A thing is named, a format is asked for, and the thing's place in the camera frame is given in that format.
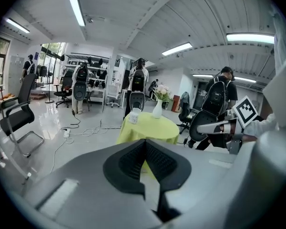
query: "glossy white floor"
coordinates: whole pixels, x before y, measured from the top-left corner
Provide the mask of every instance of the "glossy white floor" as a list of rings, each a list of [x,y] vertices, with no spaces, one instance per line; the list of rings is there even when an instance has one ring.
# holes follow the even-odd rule
[[[30,108],[35,115],[34,122],[25,125],[15,132],[16,138],[19,138],[30,130],[44,136],[44,143],[29,158],[20,155],[20,153],[15,150],[14,144],[5,136],[3,131],[0,130],[1,138],[5,144],[4,150],[12,154],[21,168],[26,172],[32,173],[32,179],[27,182],[26,186],[23,186],[21,184],[23,181],[22,176],[8,164],[8,162],[4,168],[0,166],[0,173],[4,176],[4,179],[8,181],[9,186],[22,195],[35,182],[50,173],[54,162],[54,152],[64,142],[64,131],[61,131],[61,128],[72,126],[70,124],[78,122],[71,114],[71,104],[69,104],[69,108],[62,104],[56,109],[55,103],[46,104],[44,101],[44,99],[31,101]],[[147,101],[144,111],[151,112],[154,106],[155,102]],[[76,115],[81,121],[79,128],[72,129],[72,134],[82,133],[87,128],[97,127],[100,125],[100,121],[102,122],[102,126],[120,127],[122,125],[124,110],[117,106],[113,108],[105,106],[103,113],[102,105],[98,103],[92,103],[89,112],[87,104],[84,103],[83,108],[84,113],[82,115]],[[178,118],[179,113],[163,110],[163,115],[171,119],[174,123],[180,123]],[[74,138],[74,142],[72,144],[65,143],[57,150],[53,170],[63,166],[79,155],[115,145],[119,133],[119,129],[113,129],[108,130],[105,134],[93,134],[90,137],[71,135],[71,137]],[[188,131],[185,130],[183,134],[179,136],[178,142],[182,143],[184,138],[188,137],[188,135]],[[30,147],[34,146],[38,141],[39,139],[37,137],[29,136],[26,140],[21,142],[20,146],[24,151],[28,151]],[[221,148],[214,148],[212,145],[207,148],[207,151],[227,152],[227,150]],[[155,193],[155,190],[157,190],[157,182],[150,179],[144,172],[141,175],[141,181],[147,185],[146,201],[151,208],[156,209],[157,193]]]

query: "white vase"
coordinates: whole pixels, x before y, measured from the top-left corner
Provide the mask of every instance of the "white vase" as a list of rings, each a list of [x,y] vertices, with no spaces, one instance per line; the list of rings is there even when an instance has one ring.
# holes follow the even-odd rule
[[[162,100],[158,99],[156,107],[153,109],[153,117],[159,119],[162,115]]]

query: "yellow tablecloth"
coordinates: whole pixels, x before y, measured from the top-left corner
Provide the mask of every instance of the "yellow tablecloth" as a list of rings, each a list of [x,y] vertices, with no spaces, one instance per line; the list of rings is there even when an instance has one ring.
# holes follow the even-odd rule
[[[128,121],[125,117],[117,144],[131,142],[142,138],[157,139],[167,143],[176,144],[179,136],[178,126],[171,120],[161,116],[155,119],[152,113],[139,114],[137,124]]]

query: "ceiling light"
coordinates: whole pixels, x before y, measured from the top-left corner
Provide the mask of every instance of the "ceiling light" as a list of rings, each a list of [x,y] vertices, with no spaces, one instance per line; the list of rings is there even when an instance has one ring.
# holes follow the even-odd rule
[[[275,37],[262,34],[253,33],[231,33],[227,34],[227,40],[229,42],[235,41],[248,41],[248,42],[264,42],[264,43],[275,43]]]
[[[172,54],[174,52],[179,52],[179,51],[182,51],[182,50],[185,50],[185,49],[188,49],[188,48],[192,48],[192,45],[189,42],[187,42],[186,44],[182,44],[182,45],[180,45],[178,47],[172,48],[170,50],[167,50],[167,51],[163,52],[162,54],[164,56],[167,56],[167,55]]]
[[[201,77],[201,78],[213,78],[213,76],[211,74],[193,74],[193,77]]]
[[[251,82],[251,83],[256,83],[255,80],[250,80],[250,79],[246,79],[246,78],[242,78],[242,77],[234,77],[236,80],[240,80],[240,81],[245,81],[245,82]]]
[[[16,21],[13,21],[11,18],[6,19],[6,22],[24,31],[25,33],[30,33],[28,29],[24,28],[22,25],[18,24]]]
[[[77,19],[77,22],[79,23],[80,26],[85,26],[85,21],[82,16],[82,10],[81,10],[81,5],[79,0],[70,0],[73,12],[75,14],[75,17]]]

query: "ceiling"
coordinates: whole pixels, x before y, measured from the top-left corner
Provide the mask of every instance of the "ceiling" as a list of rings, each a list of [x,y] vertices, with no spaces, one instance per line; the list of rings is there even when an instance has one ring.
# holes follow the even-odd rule
[[[19,0],[7,17],[31,31],[29,43],[76,42],[116,47],[155,63],[217,73],[229,65],[235,75],[258,82],[260,91],[275,75],[273,45],[229,43],[232,32],[274,35],[268,0],[80,0],[86,21],[80,27],[69,0]],[[193,48],[167,57],[162,52],[190,42]]]

